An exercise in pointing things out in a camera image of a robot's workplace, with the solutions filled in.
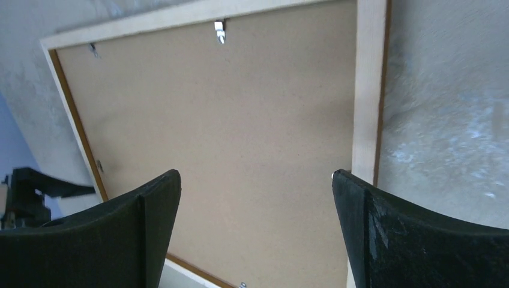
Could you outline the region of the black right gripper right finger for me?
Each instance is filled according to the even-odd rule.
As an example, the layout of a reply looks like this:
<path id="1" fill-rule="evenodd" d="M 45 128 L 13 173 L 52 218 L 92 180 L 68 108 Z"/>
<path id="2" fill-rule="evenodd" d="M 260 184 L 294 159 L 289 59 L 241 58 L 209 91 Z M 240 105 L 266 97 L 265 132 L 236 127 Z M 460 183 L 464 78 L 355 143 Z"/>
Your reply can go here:
<path id="1" fill-rule="evenodd" d="M 343 169 L 332 191 L 357 287 L 508 286 L 508 230 L 431 211 Z"/>

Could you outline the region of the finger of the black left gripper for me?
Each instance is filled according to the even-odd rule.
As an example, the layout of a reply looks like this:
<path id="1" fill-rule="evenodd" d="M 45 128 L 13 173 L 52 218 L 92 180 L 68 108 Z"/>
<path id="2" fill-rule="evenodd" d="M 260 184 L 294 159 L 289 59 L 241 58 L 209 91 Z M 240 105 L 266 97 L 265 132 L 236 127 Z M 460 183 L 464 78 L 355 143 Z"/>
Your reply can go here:
<path id="1" fill-rule="evenodd" d="M 2 228 L 41 227 L 52 220 L 45 198 L 70 198 L 94 194 L 92 186 L 53 178 L 30 167 L 13 169 L 2 180 Z"/>

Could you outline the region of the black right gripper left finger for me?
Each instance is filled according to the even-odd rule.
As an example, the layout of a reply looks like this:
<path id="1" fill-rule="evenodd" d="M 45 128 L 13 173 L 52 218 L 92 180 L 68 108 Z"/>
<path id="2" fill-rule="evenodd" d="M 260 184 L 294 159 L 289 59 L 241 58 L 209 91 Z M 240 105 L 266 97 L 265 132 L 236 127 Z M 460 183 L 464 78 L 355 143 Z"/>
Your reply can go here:
<path id="1" fill-rule="evenodd" d="M 168 170 L 41 227 L 1 233 L 2 287 L 157 287 L 181 197 Z"/>

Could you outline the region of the brown backing board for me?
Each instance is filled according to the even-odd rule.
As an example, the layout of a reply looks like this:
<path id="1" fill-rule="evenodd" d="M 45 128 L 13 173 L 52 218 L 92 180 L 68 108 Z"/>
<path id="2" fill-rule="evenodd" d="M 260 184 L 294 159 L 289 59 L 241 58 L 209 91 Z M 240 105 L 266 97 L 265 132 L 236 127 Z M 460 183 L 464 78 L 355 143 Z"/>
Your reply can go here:
<path id="1" fill-rule="evenodd" d="M 99 189 L 169 169 L 169 252 L 233 285 L 345 287 L 355 1 L 196 1 L 48 39 Z"/>

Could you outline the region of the wooden picture frame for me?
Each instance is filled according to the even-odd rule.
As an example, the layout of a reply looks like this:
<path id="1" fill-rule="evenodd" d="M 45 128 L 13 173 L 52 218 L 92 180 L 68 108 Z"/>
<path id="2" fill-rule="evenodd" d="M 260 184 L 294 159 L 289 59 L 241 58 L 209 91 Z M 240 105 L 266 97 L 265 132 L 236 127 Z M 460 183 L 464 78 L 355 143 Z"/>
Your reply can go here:
<path id="1" fill-rule="evenodd" d="M 58 33 L 40 41 L 46 61 L 92 177 L 97 195 L 107 199 L 103 180 L 86 138 L 57 50 L 114 38 L 249 14 L 302 7 L 305 1 L 196 1 Z M 379 173 L 386 45 L 390 1 L 358 1 L 353 108 L 352 172 L 376 184 Z"/>

